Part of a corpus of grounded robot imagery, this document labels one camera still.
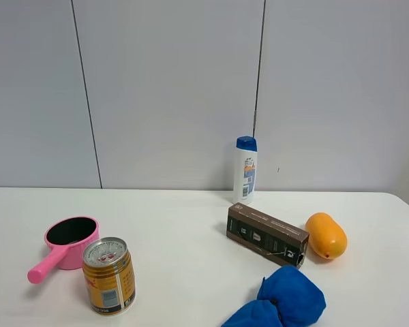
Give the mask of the orange mango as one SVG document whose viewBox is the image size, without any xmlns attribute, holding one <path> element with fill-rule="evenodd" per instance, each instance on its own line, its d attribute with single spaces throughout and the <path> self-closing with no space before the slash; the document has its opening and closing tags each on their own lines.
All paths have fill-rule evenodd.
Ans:
<svg viewBox="0 0 409 327">
<path fill-rule="evenodd" d="M 305 224 L 309 244 L 314 252 L 326 260 L 334 260 L 344 254 L 348 239 L 341 226 L 326 213 L 315 213 Z"/>
</svg>

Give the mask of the white shampoo bottle blue cap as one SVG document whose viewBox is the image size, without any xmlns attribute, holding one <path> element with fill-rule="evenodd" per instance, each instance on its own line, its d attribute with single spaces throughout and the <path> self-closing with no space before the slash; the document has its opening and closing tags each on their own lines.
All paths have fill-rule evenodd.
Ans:
<svg viewBox="0 0 409 327">
<path fill-rule="evenodd" d="M 249 204 L 254 197 L 258 149 L 251 136 L 237 138 L 234 152 L 234 183 L 232 202 Z"/>
</svg>

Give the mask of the brown cardboard box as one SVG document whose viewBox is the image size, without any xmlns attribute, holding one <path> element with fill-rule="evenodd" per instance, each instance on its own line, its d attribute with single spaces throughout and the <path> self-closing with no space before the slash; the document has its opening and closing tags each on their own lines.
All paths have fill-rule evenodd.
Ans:
<svg viewBox="0 0 409 327">
<path fill-rule="evenodd" d="M 309 240 L 305 230 L 241 203 L 228 209 L 226 235 L 269 261 L 295 268 L 304 263 Z"/>
</svg>

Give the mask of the gold drink can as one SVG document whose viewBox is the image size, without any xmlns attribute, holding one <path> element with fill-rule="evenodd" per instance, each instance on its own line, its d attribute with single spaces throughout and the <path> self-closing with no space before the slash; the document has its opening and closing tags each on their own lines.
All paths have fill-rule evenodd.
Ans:
<svg viewBox="0 0 409 327">
<path fill-rule="evenodd" d="M 82 255 L 89 302 L 100 315 L 125 311 L 136 296 L 132 257 L 124 240 L 101 238 L 92 242 Z"/>
</svg>

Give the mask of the pink toy saucepan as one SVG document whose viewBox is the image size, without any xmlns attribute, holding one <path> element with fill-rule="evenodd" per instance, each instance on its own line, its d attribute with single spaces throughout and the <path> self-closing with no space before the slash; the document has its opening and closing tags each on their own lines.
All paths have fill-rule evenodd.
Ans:
<svg viewBox="0 0 409 327">
<path fill-rule="evenodd" d="M 52 225 L 44 235 L 50 252 L 27 273 L 28 281 L 40 284 L 54 268 L 81 268 L 83 251 L 98 238 L 99 223 L 91 217 L 70 217 Z"/>
</svg>

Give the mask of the blue cloth pouch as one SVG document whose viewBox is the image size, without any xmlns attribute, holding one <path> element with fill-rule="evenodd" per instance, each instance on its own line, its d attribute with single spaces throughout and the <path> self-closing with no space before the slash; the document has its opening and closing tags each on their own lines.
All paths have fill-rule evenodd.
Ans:
<svg viewBox="0 0 409 327">
<path fill-rule="evenodd" d="M 311 326 L 327 304 L 322 291 L 294 266 L 262 280 L 257 298 L 243 305 L 224 326 Z"/>
</svg>

